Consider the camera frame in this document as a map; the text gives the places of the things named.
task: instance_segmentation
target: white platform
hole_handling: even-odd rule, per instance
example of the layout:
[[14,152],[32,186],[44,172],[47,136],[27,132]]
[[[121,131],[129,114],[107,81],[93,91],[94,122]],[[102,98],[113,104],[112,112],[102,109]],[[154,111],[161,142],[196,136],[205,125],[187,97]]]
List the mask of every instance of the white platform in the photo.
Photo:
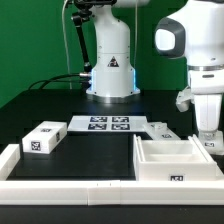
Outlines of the white platform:
[[73,116],[68,131],[145,132],[145,116]]

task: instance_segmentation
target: warning label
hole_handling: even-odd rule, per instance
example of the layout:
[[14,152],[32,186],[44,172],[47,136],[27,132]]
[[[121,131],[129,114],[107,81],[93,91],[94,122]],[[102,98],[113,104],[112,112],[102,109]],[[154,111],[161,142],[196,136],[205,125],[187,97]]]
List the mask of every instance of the warning label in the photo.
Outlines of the warning label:
[[109,62],[109,64],[108,64],[108,67],[119,67],[119,65],[118,65],[117,60],[116,60],[115,57],[113,57],[113,58],[110,60],[110,62]]

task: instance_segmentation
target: black cable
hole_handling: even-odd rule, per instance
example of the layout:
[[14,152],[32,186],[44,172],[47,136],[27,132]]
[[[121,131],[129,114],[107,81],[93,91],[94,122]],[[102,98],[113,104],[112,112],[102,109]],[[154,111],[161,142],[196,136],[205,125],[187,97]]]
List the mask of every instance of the black cable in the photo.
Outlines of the black cable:
[[86,42],[85,42],[83,30],[82,30],[82,24],[84,22],[88,22],[90,20],[91,14],[92,14],[91,11],[85,10],[85,9],[72,14],[72,21],[75,24],[76,31],[77,31],[78,38],[79,38],[79,44],[81,47],[85,72],[90,72],[92,70],[92,66],[89,61],[89,56],[88,56],[88,52],[87,52],[87,48],[86,48]]
[[31,90],[31,88],[33,87],[33,86],[35,86],[36,84],[39,84],[39,83],[41,83],[41,82],[47,82],[47,84],[49,84],[49,83],[51,83],[51,82],[72,82],[72,83],[87,83],[88,81],[66,81],[66,80],[40,80],[40,81],[37,81],[37,82],[34,82],[32,85],[30,85],[29,86],[29,88],[28,88],[28,90]]
[[75,76],[79,76],[79,73],[73,73],[73,74],[65,74],[65,75],[59,75],[59,76],[55,76],[51,79],[46,80],[45,83],[43,83],[39,89],[43,89],[46,85],[48,85],[52,80],[57,80],[57,79],[64,79],[64,78],[71,78],[71,77],[75,77]]

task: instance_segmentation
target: white box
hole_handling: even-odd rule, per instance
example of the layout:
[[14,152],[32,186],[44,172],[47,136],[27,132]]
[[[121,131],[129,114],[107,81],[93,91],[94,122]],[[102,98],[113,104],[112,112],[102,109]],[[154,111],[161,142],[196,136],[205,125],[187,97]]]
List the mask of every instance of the white box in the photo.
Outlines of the white box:
[[23,138],[23,151],[49,154],[66,135],[65,122],[44,121]]
[[196,136],[188,141],[142,141],[134,136],[133,162],[139,181],[216,179],[216,162]]

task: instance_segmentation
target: white block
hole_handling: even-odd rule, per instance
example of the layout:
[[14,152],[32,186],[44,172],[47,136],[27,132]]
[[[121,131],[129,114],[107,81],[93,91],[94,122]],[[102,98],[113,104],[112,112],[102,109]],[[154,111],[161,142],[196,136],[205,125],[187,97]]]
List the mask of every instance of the white block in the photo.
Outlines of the white block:
[[189,141],[142,141],[134,136],[133,162],[140,181],[216,179],[217,164],[196,136]]
[[6,180],[20,159],[18,144],[9,144],[0,155],[0,180]]
[[1,205],[87,205],[88,182],[2,181]]
[[223,205],[224,181],[122,181],[121,204]]
[[120,204],[120,180],[94,181],[88,186],[88,205]]
[[180,140],[180,138],[172,132],[166,123],[162,122],[151,122],[143,125],[145,132],[153,139],[153,140]]
[[65,122],[44,121],[23,138],[23,151],[49,154],[66,135]]

